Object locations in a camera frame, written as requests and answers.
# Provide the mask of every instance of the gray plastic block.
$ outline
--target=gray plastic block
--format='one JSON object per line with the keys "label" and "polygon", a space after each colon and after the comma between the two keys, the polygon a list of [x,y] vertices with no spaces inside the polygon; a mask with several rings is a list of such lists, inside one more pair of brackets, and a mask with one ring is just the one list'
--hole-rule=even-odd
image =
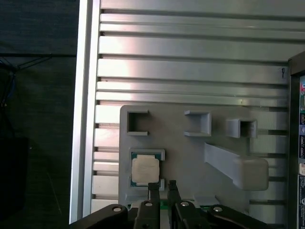
{"label": "gray plastic block", "polygon": [[[142,137],[127,133],[129,111],[149,111],[136,114],[136,131],[147,131]],[[188,137],[184,132],[201,131],[201,115],[210,113],[211,136]],[[226,120],[232,117],[251,119],[246,107],[205,106],[184,104],[127,105],[121,108],[119,147],[119,203],[129,203],[129,197],[147,196],[147,188],[132,188],[130,149],[164,149],[166,159],[160,163],[160,178],[176,180],[182,199],[217,197],[219,202],[234,209],[249,207],[249,191],[238,188],[228,176],[205,163],[205,143],[218,145],[246,156],[250,151],[248,138],[226,135]],[[167,197],[167,186],[160,198]]]}
{"label": "gray plastic block", "polygon": [[184,112],[189,118],[194,116],[200,117],[200,123],[198,126],[200,127],[199,130],[196,131],[185,131],[184,135],[189,137],[208,137],[212,134],[212,119],[210,112],[202,112],[202,111],[195,111],[195,110],[188,110]]}
{"label": "gray plastic block", "polygon": [[147,109],[131,109],[127,111],[127,135],[129,136],[147,136],[148,131],[139,131],[137,125],[137,119],[140,115],[148,115],[149,111]]}
{"label": "gray plastic block", "polygon": [[202,197],[202,196],[194,196],[195,203],[199,206],[212,206],[216,204],[220,204],[216,197]]}
{"label": "gray plastic block", "polygon": [[257,137],[257,120],[236,118],[226,120],[226,135],[229,137]]}
{"label": "gray plastic block", "polygon": [[242,190],[268,189],[269,165],[262,158],[239,156],[221,147],[205,144],[205,161],[233,180]]}

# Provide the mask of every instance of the screw head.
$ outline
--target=screw head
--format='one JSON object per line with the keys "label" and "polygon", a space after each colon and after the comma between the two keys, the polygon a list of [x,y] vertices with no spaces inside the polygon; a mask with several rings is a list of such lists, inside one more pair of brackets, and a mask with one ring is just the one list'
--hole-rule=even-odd
{"label": "screw head", "polygon": [[213,210],[216,211],[216,212],[223,211],[223,209],[221,207],[214,207]]}
{"label": "screw head", "polygon": [[119,212],[119,211],[121,211],[121,209],[120,208],[114,208],[113,211]]}
{"label": "screw head", "polygon": [[180,203],[182,206],[186,207],[186,206],[189,206],[189,203],[188,202],[181,202]]}

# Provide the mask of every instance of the gray plastic bracket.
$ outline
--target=gray plastic bracket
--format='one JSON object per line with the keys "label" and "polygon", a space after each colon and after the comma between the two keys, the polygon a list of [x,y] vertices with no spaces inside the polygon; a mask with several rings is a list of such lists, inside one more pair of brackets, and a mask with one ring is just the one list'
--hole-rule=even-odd
{"label": "gray plastic bracket", "polygon": [[201,197],[194,195],[195,203],[199,206],[212,206],[220,204],[216,197]]}
{"label": "gray plastic bracket", "polygon": [[257,120],[246,118],[227,119],[226,135],[235,138],[257,138]]}
{"label": "gray plastic bracket", "polygon": [[239,156],[227,149],[206,143],[205,162],[232,179],[235,186],[242,190],[268,189],[269,165],[265,159]]}
{"label": "gray plastic bracket", "polygon": [[147,109],[133,109],[127,111],[127,135],[129,136],[147,136],[148,131],[138,131],[137,130],[137,117],[139,115],[148,115],[149,111]]}
{"label": "gray plastic bracket", "polygon": [[209,137],[212,135],[212,119],[210,112],[202,111],[185,111],[184,115],[189,116],[200,116],[200,130],[199,131],[185,131],[184,135],[188,137]]}

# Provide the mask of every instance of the metal frame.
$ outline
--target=metal frame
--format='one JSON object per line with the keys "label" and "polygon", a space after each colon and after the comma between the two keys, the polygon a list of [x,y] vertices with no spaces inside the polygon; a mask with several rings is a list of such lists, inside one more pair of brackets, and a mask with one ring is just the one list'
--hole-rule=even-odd
{"label": "metal frame", "polygon": [[90,45],[90,66],[88,82],[88,107],[87,107],[87,129],[85,149],[85,170],[84,170],[84,196],[83,196],[83,217],[91,213],[92,198],[92,176],[93,176],[93,152],[94,152],[94,129],[95,129],[95,106],[96,106],[96,83],[97,83],[97,60],[99,46],[99,25],[100,25],[101,1],[93,0],[91,45]]}
{"label": "metal frame", "polygon": [[300,76],[305,75],[305,52],[288,61],[289,84],[289,151],[287,189],[287,228],[297,228],[298,158],[299,158],[299,96]]}
{"label": "metal frame", "polygon": [[95,109],[95,90],[92,89],[96,87],[99,13],[99,0],[80,0],[69,223],[88,215],[90,213],[88,208],[91,207],[94,140],[94,127],[92,126],[94,120],[92,119],[94,119]]}

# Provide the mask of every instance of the square slot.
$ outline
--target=square slot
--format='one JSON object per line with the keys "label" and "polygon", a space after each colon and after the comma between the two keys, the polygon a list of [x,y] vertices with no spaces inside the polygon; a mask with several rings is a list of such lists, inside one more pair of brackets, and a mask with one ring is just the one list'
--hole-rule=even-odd
{"label": "square slot", "polygon": [[144,111],[128,111],[127,112],[127,135],[147,136],[148,131],[142,130],[139,120],[149,114],[148,110]]}
{"label": "square slot", "polygon": [[185,111],[184,115],[191,119],[199,120],[198,130],[185,131],[184,135],[189,137],[209,137],[212,134],[212,119],[210,112],[202,111]]}
{"label": "square slot", "polygon": [[229,137],[257,137],[257,121],[254,119],[228,119],[226,120],[226,135]]}

